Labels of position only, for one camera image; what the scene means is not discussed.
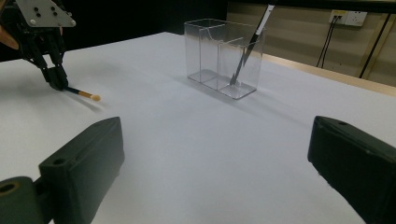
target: wall socket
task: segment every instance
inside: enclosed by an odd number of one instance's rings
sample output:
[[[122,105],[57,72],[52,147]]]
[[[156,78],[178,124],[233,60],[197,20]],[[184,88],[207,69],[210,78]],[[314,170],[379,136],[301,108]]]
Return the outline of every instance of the wall socket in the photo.
[[[366,19],[367,12],[349,11],[344,22],[345,25],[363,26],[364,19]]]
[[[329,22],[332,22],[332,20],[334,19],[334,16],[341,16],[341,18],[338,19],[335,24],[344,24],[346,22],[347,13],[348,13],[348,11],[345,11],[345,10],[333,9],[332,15],[330,15],[330,18],[329,18]]]
[[[364,20],[366,19],[367,12],[360,11],[345,11],[345,10],[332,10],[332,15],[329,18],[329,22],[332,22],[334,16],[340,16],[336,24],[350,25],[350,26],[363,26]]]

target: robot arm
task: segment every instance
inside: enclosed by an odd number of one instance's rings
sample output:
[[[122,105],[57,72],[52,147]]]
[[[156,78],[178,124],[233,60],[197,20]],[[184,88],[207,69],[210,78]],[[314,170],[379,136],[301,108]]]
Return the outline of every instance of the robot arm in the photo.
[[[68,87],[62,67],[65,46],[60,27],[73,27],[76,22],[60,1],[7,0],[0,23],[18,41],[21,57],[37,66],[53,89],[63,91]],[[48,68],[45,54],[53,67]]]

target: white table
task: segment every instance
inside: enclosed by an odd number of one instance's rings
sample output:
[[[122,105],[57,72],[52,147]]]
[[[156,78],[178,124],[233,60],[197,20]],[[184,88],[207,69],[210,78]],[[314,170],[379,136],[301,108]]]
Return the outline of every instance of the white table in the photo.
[[[26,61],[0,63],[0,179],[89,125],[120,116],[126,161],[93,223],[362,223],[307,160],[316,115],[396,146],[396,98],[263,60],[235,101],[187,78],[184,37],[161,33],[68,51],[54,91]]]

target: transparent pen holder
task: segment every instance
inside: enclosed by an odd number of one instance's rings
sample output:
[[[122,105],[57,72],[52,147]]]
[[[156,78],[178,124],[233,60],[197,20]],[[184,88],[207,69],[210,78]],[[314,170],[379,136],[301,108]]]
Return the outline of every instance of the transparent pen holder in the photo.
[[[256,27],[203,19],[184,23],[188,78],[240,99],[259,84],[265,30],[251,42]]]

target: hole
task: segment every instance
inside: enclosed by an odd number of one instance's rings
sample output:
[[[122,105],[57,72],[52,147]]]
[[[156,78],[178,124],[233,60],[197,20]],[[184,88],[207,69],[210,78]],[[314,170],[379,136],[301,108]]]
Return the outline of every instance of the hole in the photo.
[[[0,187],[0,193],[6,193],[14,188],[15,188],[14,184],[6,184],[6,185]]]
[[[61,165],[61,164],[63,164],[65,161],[66,161],[65,159],[58,159],[58,160],[54,161],[53,164],[54,164],[54,165]]]

